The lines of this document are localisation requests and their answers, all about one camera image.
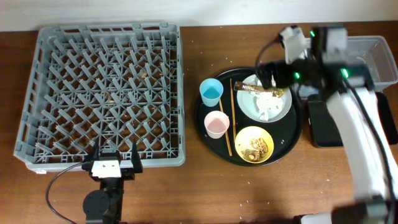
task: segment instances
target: gray plastic dish rack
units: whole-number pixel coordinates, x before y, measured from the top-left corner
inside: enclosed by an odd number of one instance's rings
[[[132,167],[135,139],[144,167],[182,165],[182,59],[175,24],[41,29],[14,155],[36,173],[61,171],[98,139]]]

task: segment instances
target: white plate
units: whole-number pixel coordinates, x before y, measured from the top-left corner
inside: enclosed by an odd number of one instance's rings
[[[251,75],[243,80],[243,83],[248,85],[257,85],[257,76]],[[292,106],[292,94],[288,88],[284,89],[284,95],[282,96],[282,110],[280,113],[275,113],[271,110],[268,110],[268,121],[263,121],[259,119],[260,113],[259,108],[256,105],[256,97],[252,96],[248,91],[238,91],[236,95],[236,99],[238,101],[238,105],[243,113],[249,118],[263,123],[271,123],[283,118],[287,112],[289,112],[290,107]]]

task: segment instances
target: black tray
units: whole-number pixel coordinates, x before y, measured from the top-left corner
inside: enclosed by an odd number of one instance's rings
[[[229,116],[230,126],[228,128],[228,135],[231,145],[232,156],[229,156],[228,147],[225,136],[219,139],[212,139],[207,136],[205,129],[205,116],[214,110],[220,110],[220,106],[207,107],[203,104],[200,95],[195,103],[195,122],[199,135],[203,142],[220,158],[240,166],[263,166],[271,164],[288,154],[296,145],[303,129],[302,109],[300,109],[299,100],[294,91],[292,93],[292,106],[289,112],[280,120],[273,123],[261,123],[248,118],[238,106],[236,101],[236,91],[234,91],[234,105],[235,105],[235,119],[236,119],[236,134],[245,127],[258,126],[265,129],[272,136],[274,140],[274,152],[271,157],[258,164],[252,164],[244,161],[239,157],[235,151],[233,142],[233,125],[232,125],[232,111],[231,111],[231,91],[229,87],[229,79],[232,78],[232,83],[235,81],[243,81],[246,77],[254,74],[253,68],[235,68],[221,73],[218,79],[224,86],[224,93],[221,96],[224,113]]]

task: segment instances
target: yellow bowl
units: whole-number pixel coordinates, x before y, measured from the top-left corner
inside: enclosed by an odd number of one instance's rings
[[[253,138],[263,138],[263,140],[266,142],[268,151],[266,156],[264,156],[262,159],[260,159],[257,162],[249,161],[244,158],[242,151],[245,149],[250,149],[252,148],[250,145],[250,139]],[[261,163],[266,161],[272,153],[274,152],[274,141],[272,140],[271,135],[264,129],[256,127],[256,126],[250,126],[242,129],[238,135],[236,135],[235,139],[235,150],[238,153],[238,155],[246,162],[251,162],[251,163]]]

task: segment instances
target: wooden chopstick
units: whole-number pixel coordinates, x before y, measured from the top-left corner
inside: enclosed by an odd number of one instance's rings
[[[221,99],[220,99],[220,109],[221,109],[221,112],[224,113],[223,104],[221,103]],[[229,144],[228,129],[225,132],[225,138],[226,138],[226,145],[228,146],[229,156],[232,156],[231,145]]]
[[[234,142],[235,142],[236,127],[235,127],[235,106],[234,106],[234,92],[233,92],[233,88],[232,88],[232,78],[229,79],[229,85],[231,87],[232,122],[233,122]]]

